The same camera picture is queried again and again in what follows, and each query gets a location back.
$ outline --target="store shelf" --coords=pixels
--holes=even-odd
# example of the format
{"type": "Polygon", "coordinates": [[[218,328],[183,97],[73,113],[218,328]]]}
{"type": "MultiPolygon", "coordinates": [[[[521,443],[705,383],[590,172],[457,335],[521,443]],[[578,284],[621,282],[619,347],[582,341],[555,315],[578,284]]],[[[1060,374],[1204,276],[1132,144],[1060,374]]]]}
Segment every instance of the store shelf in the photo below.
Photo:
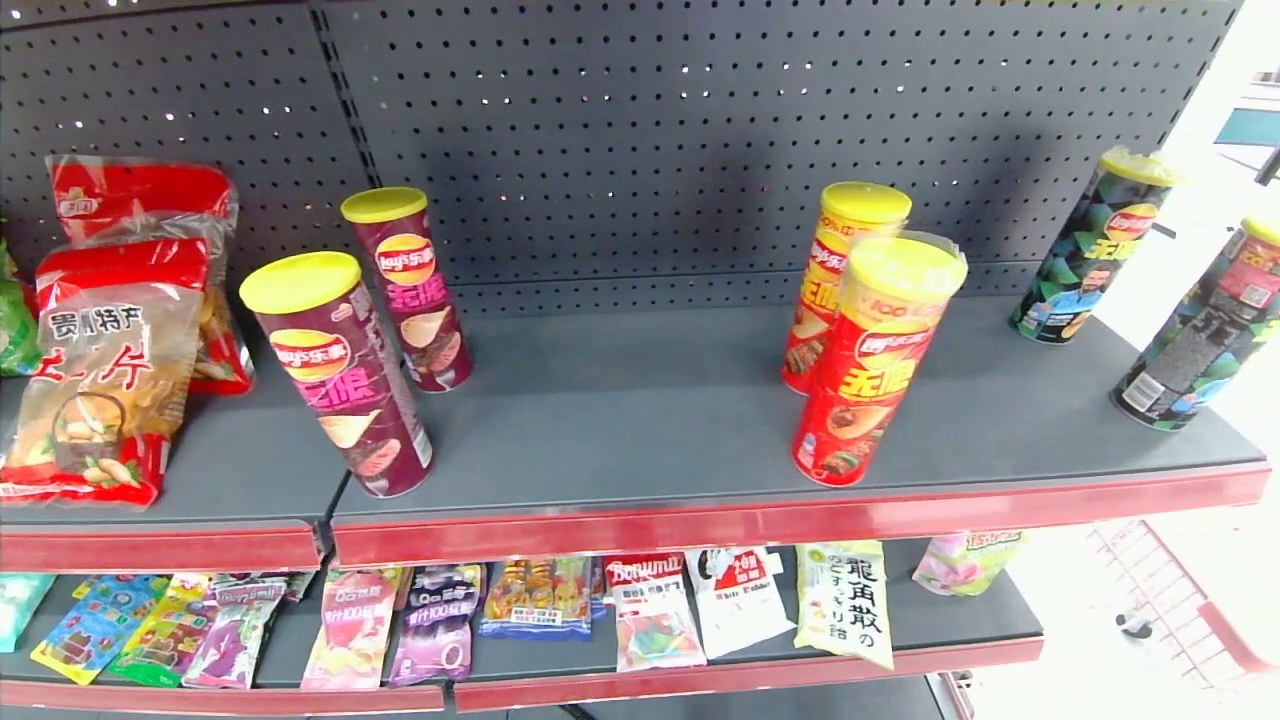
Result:
{"type": "Polygon", "coordinates": [[[297,689],[311,643],[320,630],[319,585],[314,585],[302,602],[284,606],[278,612],[259,660],[253,689],[146,688],[108,673],[99,675],[92,685],[72,684],[44,665],[31,661],[28,655],[76,603],[70,593],[82,579],[78,575],[58,578],[23,633],[18,651],[0,655],[0,703],[87,711],[118,708],[177,715],[260,716],[426,712],[444,707],[439,685],[381,688],[376,692],[297,689]]]}
{"type": "MultiPolygon", "coordinates": [[[[1028,662],[1039,657],[1043,630],[1007,575],[978,597],[936,596],[911,582],[928,544],[886,543],[888,616],[895,670],[864,660],[792,647],[785,633],[713,661],[707,667],[616,673],[612,620],[595,624],[589,643],[475,639],[470,680],[453,688],[460,711],[498,710],[691,693],[849,683],[965,667],[1028,662]]],[[[795,553],[783,548],[786,573],[777,578],[787,618],[795,620],[795,553]]]]}
{"type": "MultiPolygon", "coordinates": [[[[155,505],[0,507],[0,570],[317,568],[315,525],[346,464],[261,338],[252,350],[251,393],[188,402],[155,505]]],[[[0,382],[6,415],[17,414],[23,383],[0,382]]]]}
{"type": "Polygon", "coordinates": [[[477,370],[421,397],[428,482],[333,515],[346,566],[923,537],[1256,502],[1263,454],[1206,413],[1179,434],[1108,402],[1137,351],[1101,323],[1064,347],[952,302],[867,478],[792,465],[804,398],[778,380],[790,307],[466,319],[477,370]]]}

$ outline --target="potato chip can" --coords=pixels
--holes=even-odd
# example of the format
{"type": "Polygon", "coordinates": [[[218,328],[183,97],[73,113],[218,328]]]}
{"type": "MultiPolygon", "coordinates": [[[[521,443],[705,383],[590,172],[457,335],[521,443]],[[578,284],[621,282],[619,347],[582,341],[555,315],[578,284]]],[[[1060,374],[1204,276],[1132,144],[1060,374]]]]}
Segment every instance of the potato chip can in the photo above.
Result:
{"type": "Polygon", "coordinates": [[[471,354],[431,243],[426,195],[412,187],[366,190],[343,201],[342,215],[374,264],[413,383],[424,392],[462,384],[471,377],[471,354]]]}
{"type": "Polygon", "coordinates": [[[801,473],[829,487],[863,478],[968,270],[954,242],[929,233],[850,250],[840,311],[791,446],[801,473]]]}
{"type": "Polygon", "coordinates": [[[1280,328],[1280,222],[1245,218],[1111,391],[1157,430],[1180,430],[1280,328]]]}
{"type": "Polygon", "coordinates": [[[1116,146],[1102,154],[1010,323],[1023,337],[1065,345],[1156,222],[1174,186],[1167,165],[1116,146]]]}
{"type": "Polygon", "coordinates": [[[783,354],[782,382],[809,392],[814,363],[826,347],[840,304],[840,278],[852,243],[893,237],[911,211],[906,193],[872,182],[838,182],[822,191],[822,214],[800,279],[791,333],[783,354]]]}
{"type": "Polygon", "coordinates": [[[251,273],[239,293],[369,495],[394,497],[426,479],[431,442],[360,282],[358,260],[293,255],[251,273]]]}

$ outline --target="purple candy bag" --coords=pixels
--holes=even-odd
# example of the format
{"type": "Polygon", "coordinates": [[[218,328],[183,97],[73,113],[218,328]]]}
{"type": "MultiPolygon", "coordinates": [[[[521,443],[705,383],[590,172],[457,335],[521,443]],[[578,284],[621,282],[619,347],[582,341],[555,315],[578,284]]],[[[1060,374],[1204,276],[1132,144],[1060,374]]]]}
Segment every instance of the purple candy bag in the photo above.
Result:
{"type": "Polygon", "coordinates": [[[471,674],[471,615],[484,597],[484,565],[428,565],[413,570],[401,615],[392,687],[471,674]]]}

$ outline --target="barcode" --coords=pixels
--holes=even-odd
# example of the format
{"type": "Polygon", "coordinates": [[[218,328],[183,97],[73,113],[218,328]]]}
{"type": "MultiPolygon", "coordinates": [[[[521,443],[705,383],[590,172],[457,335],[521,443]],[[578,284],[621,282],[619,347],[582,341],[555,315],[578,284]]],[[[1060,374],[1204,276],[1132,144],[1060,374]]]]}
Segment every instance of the barcode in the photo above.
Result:
{"type": "Polygon", "coordinates": [[[1164,392],[1165,386],[1160,384],[1160,380],[1147,373],[1142,373],[1129,383],[1129,387],[1120,397],[1134,410],[1146,410],[1160,400],[1164,392]]]}

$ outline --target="candy bag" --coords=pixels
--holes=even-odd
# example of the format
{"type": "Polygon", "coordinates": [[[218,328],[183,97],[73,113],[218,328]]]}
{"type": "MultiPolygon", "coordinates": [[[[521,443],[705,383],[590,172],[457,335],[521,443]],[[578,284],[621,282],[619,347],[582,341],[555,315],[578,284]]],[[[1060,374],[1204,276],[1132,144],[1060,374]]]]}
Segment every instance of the candy bag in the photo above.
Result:
{"type": "Polygon", "coordinates": [[[248,689],[271,618],[284,597],[285,579],[259,578],[211,592],[218,610],[182,684],[248,689]]]}
{"type": "Polygon", "coordinates": [[[982,594],[1029,537],[1024,530],[936,537],[911,579],[938,594],[982,594]]]}
{"type": "Polygon", "coordinates": [[[586,557],[499,562],[480,619],[485,638],[590,641],[586,557]]]}
{"type": "Polygon", "coordinates": [[[618,673],[707,665],[685,594],[684,566],[678,552],[604,560],[617,610],[618,673]]]}
{"type": "Polygon", "coordinates": [[[72,245],[156,238],[209,243],[209,284],[200,309],[200,348],[191,392],[241,395],[253,364],[227,304],[227,255],[239,199],[216,168],[150,158],[50,155],[54,202],[72,245]]]}
{"type": "Polygon", "coordinates": [[[320,634],[302,671],[303,691],[362,691],[381,684],[403,574],[403,568],[329,570],[320,634]]]}
{"type": "Polygon", "coordinates": [[[690,550],[685,559],[708,659],[795,628],[773,584],[773,573],[782,570],[777,555],[763,547],[727,547],[690,550]]]}
{"type": "Polygon", "coordinates": [[[164,575],[102,575],[31,651],[36,662],[87,685],[106,667],[169,584],[164,575]]]}
{"type": "Polygon", "coordinates": [[[58,575],[0,573],[0,652],[18,647],[22,630],[58,575]]]}
{"type": "Polygon", "coordinates": [[[401,615],[390,685],[399,688],[471,674],[471,615],[484,592],[484,565],[428,565],[413,570],[401,615]]]}
{"type": "Polygon", "coordinates": [[[155,502],[207,272],[195,240],[60,247],[41,263],[44,359],[23,391],[0,502],[155,502]]]}
{"type": "Polygon", "coordinates": [[[36,293],[18,277],[0,236],[0,377],[29,375],[38,366],[36,293]]]}
{"type": "Polygon", "coordinates": [[[215,612],[205,601],[209,575],[178,573],[108,673],[143,685],[177,688],[200,650],[215,612]]]}
{"type": "Polygon", "coordinates": [[[879,541],[797,544],[800,629],[795,647],[861,657],[893,669],[879,541]]]}

